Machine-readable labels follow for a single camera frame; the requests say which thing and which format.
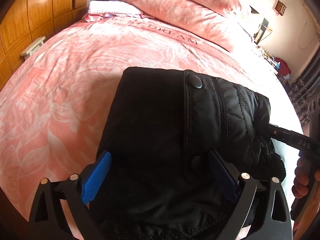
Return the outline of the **right hand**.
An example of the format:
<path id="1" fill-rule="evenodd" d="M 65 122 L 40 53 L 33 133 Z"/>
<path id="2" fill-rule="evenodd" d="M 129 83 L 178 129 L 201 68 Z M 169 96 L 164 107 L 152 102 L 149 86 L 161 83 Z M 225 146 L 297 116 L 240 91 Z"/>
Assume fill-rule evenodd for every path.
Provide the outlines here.
<path id="1" fill-rule="evenodd" d="M 308 184 L 309 184 L 309 178 L 306 174 L 305 171 L 303 171 L 303 168 L 305 168 L 307 165 L 307 160 L 303 159 L 303 158 L 299 158 L 297 161 L 297 167 L 295 169 L 295 179 L 294 179 L 294 185 L 292 187 L 292 192 L 293 195 L 300 199 L 302 197 L 305 197 L 308 193 Z M 319 173 L 319 169 L 316 170 L 316 172 L 314 173 L 314 178 L 316 181 L 319 182 L 319 177 L 320 173 Z M 315 200 L 316 202 L 319 202 L 319 185 L 317 188 L 317 191 L 313 197 L 313 200 Z"/>

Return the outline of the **right forearm pink sleeve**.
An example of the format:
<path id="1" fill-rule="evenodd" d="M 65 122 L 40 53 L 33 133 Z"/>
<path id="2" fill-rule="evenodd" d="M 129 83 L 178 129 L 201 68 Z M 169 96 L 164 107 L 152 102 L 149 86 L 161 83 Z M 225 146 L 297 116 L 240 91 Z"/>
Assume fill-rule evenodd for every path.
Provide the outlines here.
<path id="1" fill-rule="evenodd" d="M 293 239 L 301 239 L 319 211 L 319 193 L 316 193 L 299 222 L 294 222 Z"/>

